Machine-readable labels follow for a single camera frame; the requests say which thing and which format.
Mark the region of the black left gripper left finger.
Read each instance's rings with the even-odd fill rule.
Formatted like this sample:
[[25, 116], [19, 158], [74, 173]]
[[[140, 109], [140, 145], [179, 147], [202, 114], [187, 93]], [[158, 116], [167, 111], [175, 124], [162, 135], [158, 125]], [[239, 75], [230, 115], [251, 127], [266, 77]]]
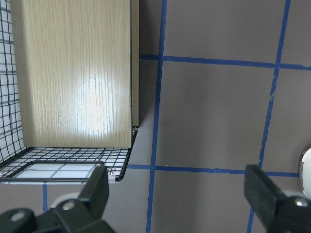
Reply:
[[28, 208], [8, 210], [0, 215], [2, 233], [113, 233], [104, 220], [109, 198], [105, 166], [94, 169], [76, 199], [59, 202], [47, 212], [35, 216]]

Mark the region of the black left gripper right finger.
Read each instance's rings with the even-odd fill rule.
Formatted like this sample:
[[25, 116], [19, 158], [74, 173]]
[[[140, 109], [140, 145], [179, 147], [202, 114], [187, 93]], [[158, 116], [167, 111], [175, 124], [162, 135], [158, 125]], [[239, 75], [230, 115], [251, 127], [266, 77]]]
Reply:
[[258, 165], [245, 167], [243, 193], [267, 233], [311, 231], [311, 200], [287, 195]]

